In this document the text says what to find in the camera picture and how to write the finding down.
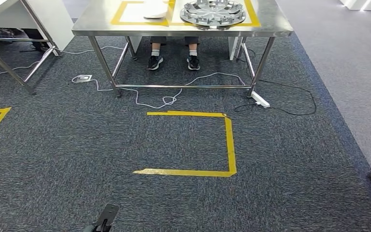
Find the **gray carpet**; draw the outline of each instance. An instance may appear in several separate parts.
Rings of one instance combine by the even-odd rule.
[[[99,42],[123,46],[119,37]],[[256,65],[265,43],[249,39]],[[125,59],[119,80],[183,84],[224,72],[249,81],[245,63],[226,60],[225,39],[202,39],[199,72],[186,69],[182,38],[168,44],[161,68],[147,72],[150,48],[143,40],[139,60]],[[14,67],[39,59],[39,54],[18,53],[21,46],[26,45],[7,44],[11,51],[3,52],[0,45],[0,54]],[[88,49],[87,38],[75,38],[67,48]],[[104,53],[114,65],[120,51],[106,48]],[[230,178],[132,174],[143,168],[226,170],[223,120],[147,116],[156,110],[134,105],[132,92],[118,99],[96,92],[93,82],[71,83],[79,74],[92,74],[101,88],[109,88],[94,53],[48,59],[31,81],[37,96],[0,76],[0,108],[12,107],[0,124],[0,231],[80,232],[106,203],[114,203],[121,207],[118,232],[371,232],[371,199],[289,39],[276,40],[264,79],[313,91],[316,114],[291,116],[262,108],[235,113],[236,106],[253,103],[243,90],[187,89],[160,110],[228,114],[237,161]],[[304,91],[268,83],[258,91],[274,107],[312,111]],[[176,92],[141,89],[140,102],[161,105],[161,97]]]

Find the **white table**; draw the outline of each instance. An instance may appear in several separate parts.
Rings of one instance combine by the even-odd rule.
[[[42,40],[0,38],[0,41],[46,42],[49,45],[40,62],[25,78],[17,75],[1,58],[0,66],[30,94],[36,94],[27,82],[51,53],[57,56],[56,49],[63,50],[72,40],[72,27],[73,22],[61,0],[0,0],[0,28],[38,29],[43,37]]]

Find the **gray floor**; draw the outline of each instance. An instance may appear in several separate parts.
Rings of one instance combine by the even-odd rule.
[[[371,11],[278,0],[371,166]]]
[[[248,47],[261,53],[265,43],[249,39]],[[101,38],[100,44],[122,46],[123,39]],[[13,66],[39,59],[39,54],[18,53],[19,46],[0,45],[0,54]],[[226,48],[224,39],[203,38],[203,69],[190,72],[183,39],[171,38],[162,49],[166,60],[161,69],[148,72],[150,46],[145,40],[139,60],[124,61],[120,80],[180,84],[217,71],[248,81],[246,64],[226,60]],[[75,38],[67,48],[88,49],[86,38]],[[119,51],[107,48],[105,53],[115,63]],[[132,174],[146,167],[226,169],[223,122],[147,116],[153,110],[135,106],[132,93],[116,99],[110,92],[96,92],[94,83],[71,83],[78,74],[93,74],[101,88],[108,88],[93,53],[50,57],[38,73],[41,78],[32,80],[35,97],[1,76],[0,107],[13,108],[0,124],[0,231],[81,232],[105,203],[115,203],[121,206],[116,231],[371,232],[371,198],[321,102],[326,96],[315,91],[289,39],[278,39],[272,54],[264,79],[311,90],[315,115],[262,108],[235,113],[234,107],[251,102],[239,90],[185,90],[175,105],[164,109],[231,117],[238,171],[231,178]],[[266,83],[258,90],[275,107],[312,110],[304,91]],[[140,100],[159,104],[160,96],[174,93],[141,90]]]

